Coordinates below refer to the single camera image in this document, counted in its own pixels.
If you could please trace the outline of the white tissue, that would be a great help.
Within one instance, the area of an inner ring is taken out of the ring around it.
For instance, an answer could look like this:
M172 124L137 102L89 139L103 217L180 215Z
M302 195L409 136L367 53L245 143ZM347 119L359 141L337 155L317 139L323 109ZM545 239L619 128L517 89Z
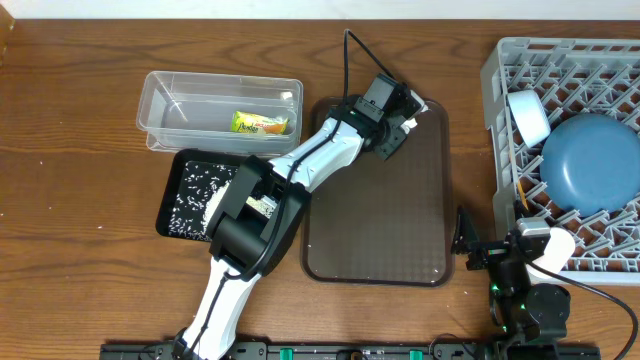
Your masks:
M415 91L410 90L407 95L407 106L405 107L403 117L405 121L401 128L406 134L409 134L413 128L417 126L416 117L429 109L425 100L421 98Z

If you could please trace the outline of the pink cup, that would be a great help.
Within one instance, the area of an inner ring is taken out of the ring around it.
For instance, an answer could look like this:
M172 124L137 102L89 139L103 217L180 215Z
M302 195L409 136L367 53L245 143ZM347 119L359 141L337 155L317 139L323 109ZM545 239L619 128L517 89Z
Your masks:
M558 275L574 254L576 244L572 234L564 228L553 227L549 235L542 254L530 256L530 259L537 267Z

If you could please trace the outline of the wooden chopstick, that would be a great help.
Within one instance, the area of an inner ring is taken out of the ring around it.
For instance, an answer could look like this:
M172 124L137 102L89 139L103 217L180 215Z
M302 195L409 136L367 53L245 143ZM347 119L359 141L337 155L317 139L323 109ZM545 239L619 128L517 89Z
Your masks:
M526 194L524 192L522 183L518 181L516 185L517 185L517 190L518 190L518 194L519 194L519 198L522 203L522 206L524 207L525 210L528 211L529 210L528 202L527 202Z

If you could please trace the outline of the large blue bowl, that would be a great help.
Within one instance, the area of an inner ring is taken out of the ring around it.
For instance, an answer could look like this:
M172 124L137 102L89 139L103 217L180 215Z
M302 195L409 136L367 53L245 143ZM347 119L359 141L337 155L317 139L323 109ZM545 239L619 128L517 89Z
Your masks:
M542 157L546 194L566 212L615 212L639 192L639 136L608 116L586 113L562 122Z

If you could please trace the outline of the green snack wrapper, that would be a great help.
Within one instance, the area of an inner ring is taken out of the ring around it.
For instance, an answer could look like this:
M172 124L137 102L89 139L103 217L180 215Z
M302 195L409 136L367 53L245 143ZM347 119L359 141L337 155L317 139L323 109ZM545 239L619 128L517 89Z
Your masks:
M283 135L288 122L289 119L286 117L268 117L236 111L232 117L230 130L245 134Z

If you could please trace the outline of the light blue rice bowl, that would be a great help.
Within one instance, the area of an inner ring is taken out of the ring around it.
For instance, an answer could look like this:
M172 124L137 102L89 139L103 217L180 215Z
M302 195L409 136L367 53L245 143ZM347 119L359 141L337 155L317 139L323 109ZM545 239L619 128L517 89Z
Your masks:
M527 147L533 148L551 133L549 121L540 98L534 90L506 95L518 131Z

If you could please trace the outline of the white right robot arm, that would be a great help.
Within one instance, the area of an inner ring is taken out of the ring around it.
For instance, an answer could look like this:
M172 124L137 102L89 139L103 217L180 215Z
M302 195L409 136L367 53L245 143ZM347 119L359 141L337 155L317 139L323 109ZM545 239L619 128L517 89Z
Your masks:
M551 228L540 218L521 218L504 239L483 242L460 207L451 252L466 255L470 271L489 274L489 309L503 333L476 347L475 359L558 359L557 341L567 336L570 294L548 283L533 284L527 260L544 254Z

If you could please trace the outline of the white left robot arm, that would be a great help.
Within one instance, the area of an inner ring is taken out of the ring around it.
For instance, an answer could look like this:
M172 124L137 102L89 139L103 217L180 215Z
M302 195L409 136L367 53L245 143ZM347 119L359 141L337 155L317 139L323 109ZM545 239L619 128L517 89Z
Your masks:
M313 191L362 152L389 158L426 109L406 84L380 74L354 103L343 100L331 109L321 128L290 153L244 160L207 219L209 280L193 322L173 341L173 358L221 358L235 341L254 286L291 246Z

